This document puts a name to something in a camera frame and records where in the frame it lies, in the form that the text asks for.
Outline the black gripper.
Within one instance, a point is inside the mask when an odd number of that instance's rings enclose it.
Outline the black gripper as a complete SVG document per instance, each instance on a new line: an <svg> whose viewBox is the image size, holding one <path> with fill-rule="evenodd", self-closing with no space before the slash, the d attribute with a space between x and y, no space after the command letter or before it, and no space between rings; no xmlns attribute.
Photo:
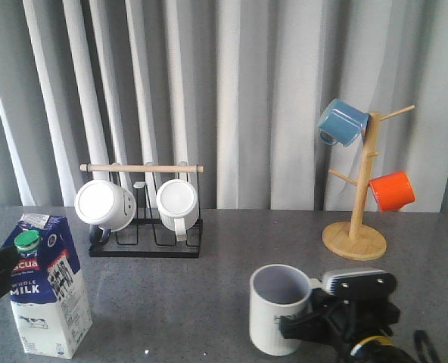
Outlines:
<svg viewBox="0 0 448 363"><path fill-rule="evenodd" d="M279 331L289 340L321 343L336 350L361 350L369 343L390 346L390 326L400 310L387 298L345 300L315 290L312 312L298 318L281 316Z"/></svg>

